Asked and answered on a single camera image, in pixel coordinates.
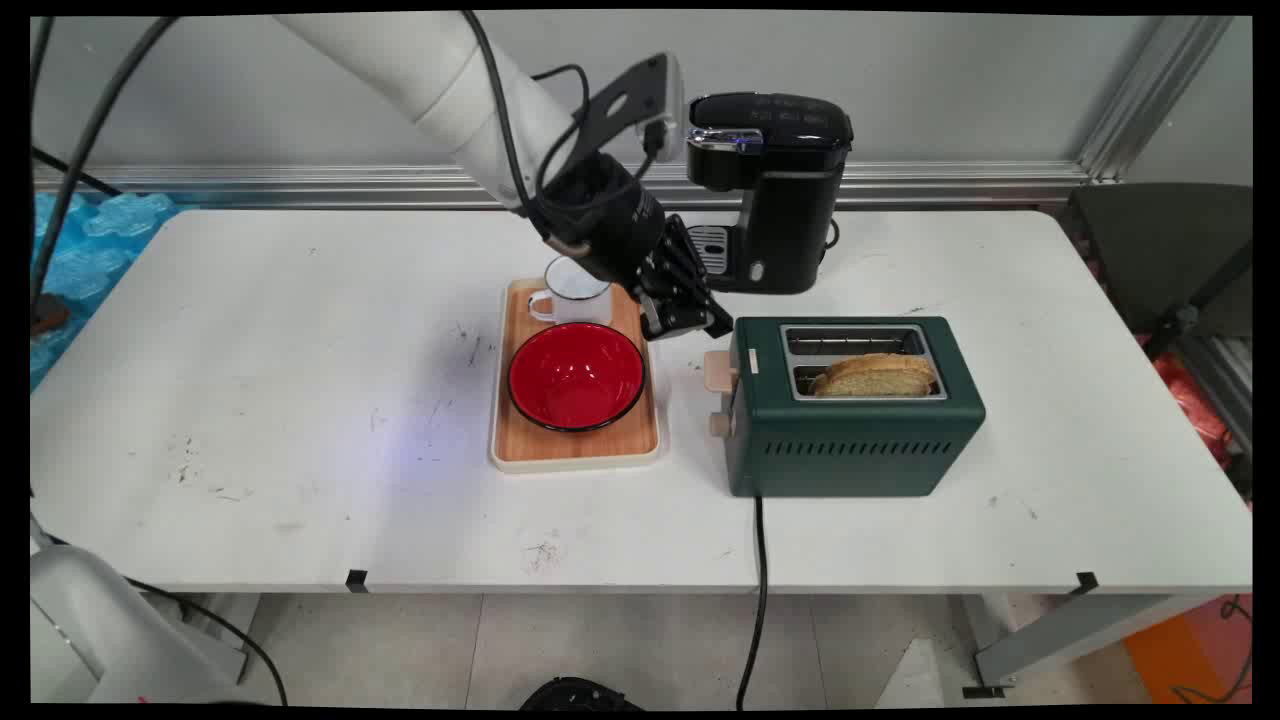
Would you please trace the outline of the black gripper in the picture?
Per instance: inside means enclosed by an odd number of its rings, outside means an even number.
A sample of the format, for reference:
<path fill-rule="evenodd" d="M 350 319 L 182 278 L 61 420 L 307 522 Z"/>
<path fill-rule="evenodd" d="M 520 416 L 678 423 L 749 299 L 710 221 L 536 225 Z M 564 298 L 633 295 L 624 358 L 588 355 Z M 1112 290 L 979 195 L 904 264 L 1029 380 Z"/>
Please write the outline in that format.
<path fill-rule="evenodd" d="M 707 284 L 684 220 L 666 218 L 654 196 L 609 154 L 590 152 L 547 183 L 540 214 L 549 247 L 591 277 L 630 290 L 646 341 L 694 331 L 719 338 L 733 329 L 733 318 Z M 659 241 L 660 263 L 644 263 Z"/>

